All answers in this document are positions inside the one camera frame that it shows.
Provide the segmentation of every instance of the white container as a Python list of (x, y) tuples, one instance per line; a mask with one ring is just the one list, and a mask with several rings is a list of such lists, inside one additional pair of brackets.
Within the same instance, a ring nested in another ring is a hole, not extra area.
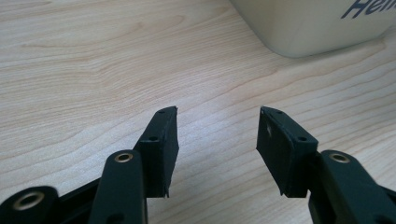
[(303, 57), (378, 37), (396, 19), (396, 0), (231, 0), (274, 52)]

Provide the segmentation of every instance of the screw hole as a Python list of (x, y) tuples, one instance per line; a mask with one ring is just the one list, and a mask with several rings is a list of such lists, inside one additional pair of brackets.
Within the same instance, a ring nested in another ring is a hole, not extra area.
[(132, 155), (131, 153), (121, 153), (114, 160), (116, 162), (126, 162), (126, 161), (130, 161), (133, 157), (134, 155)]
[(150, 141), (157, 141), (158, 140), (158, 137), (156, 137), (156, 136), (151, 136), (148, 140), (150, 140)]
[(117, 213), (109, 216), (107, 218), (106, 224), (121, 224), (123, 220), (124, 220), (124, 214)]
[(349, 163), (350, 159), (344, 155), (338, 154), (338, 153), (333, 153), (330, 155), (330, 158), (334, 161), (338, 161), (341, 163)]
[(14, 204), (13, 208), (18, 211), (23, 211), (32, 208), (44, 199), (44, 193), (40, 191), (33, 191), (22, 195)]

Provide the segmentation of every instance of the wooden table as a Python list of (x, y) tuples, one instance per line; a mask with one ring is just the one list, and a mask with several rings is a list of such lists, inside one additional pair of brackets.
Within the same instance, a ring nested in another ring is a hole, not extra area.
[(261, 105), (396, 189), (396, 26), (302, 59), (276, 55), (228, 0), (1, 1), (0, 201), (61, 195), (132, 148), (154, 112), (178, 110), (171, 198), (150, 223), (309, 223), (255, 150)]

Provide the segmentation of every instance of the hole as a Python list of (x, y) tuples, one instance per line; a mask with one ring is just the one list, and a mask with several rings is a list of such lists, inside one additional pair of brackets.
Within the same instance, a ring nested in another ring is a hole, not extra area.
[(349, 163), (350, 162), (350, 159), (348, 159), (346, 156), (338, 154), (338, 153), (330, 154), (330, 158), (334, 161), (338, 161), (341, 163)]
[(40, 191), (33, 191), (21, 196), (13, 205), (15, 210), (23, 211), (32, 208), (44, 199), (44, 193)]
[(394, 222), (390, 218), (381, 215), (375, 216), (374, 221), (378, 224), (394, 224)]
[(121, 224), (124, 220), (124, 214), (117, 213), (107, 218), (106, 224)]
[(157, 141), (158, 140), (158, 137), (156, 137), (156, 136), (151, 136), (148, 140), (150, 140), (150, 141)]
[(114, 160), (116, 162), (126, 162), (126, 161), (130, 161), (133, 157), (134, 155), (132, 155), (131, 153), (121, 153)]

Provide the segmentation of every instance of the black plastic part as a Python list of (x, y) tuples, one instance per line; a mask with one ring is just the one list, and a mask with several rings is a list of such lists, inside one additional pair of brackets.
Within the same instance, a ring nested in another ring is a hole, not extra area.
[(396, 206), (396, 192), (391, 189), (384, 188), (384, 187), (381, 187), (381, 188), (385, 191), (385, 193), (388, 194), (388, 197), (393, 201), (393, 203)]
[(169, 186), (178, 153), (175, 106), (155, 113), (134, 150), (139, 151), (142, 156), (146, 197), (169, 197)]
[(147, 223), (140, 153), (123, 150), (108, 157), (89, 224)]
[(257, 150), (281, 194), (289, 198), (306, 196), (307, 164), (317, 147), (318, 140), (287, 114), (270, 107), (261, 108)]
[(335, 223), (336, 215), (332, 208), (329, 195), (327, 195), (321, 182), (321, 173), (312, 172), (317, 170), (320, 157), (321, 155), (317, 152), (315, 159), (309, 163), (311, 176), (308, 180), (308, 185), (311, 195), (309, 197), (308, 207), (315, 224), (333, 224)]
[(352, 156), (323, 151), (314, 172), (323, 183), (335, 223), (396, 223), (393, 201)]
[(58, 192), (52, 187), (22, 190), (0, 206), (0, 223), (53, 224), (57, 223)]
[(60, 224), (87, 223), (100, 179), (75, 189), (60, 198)]

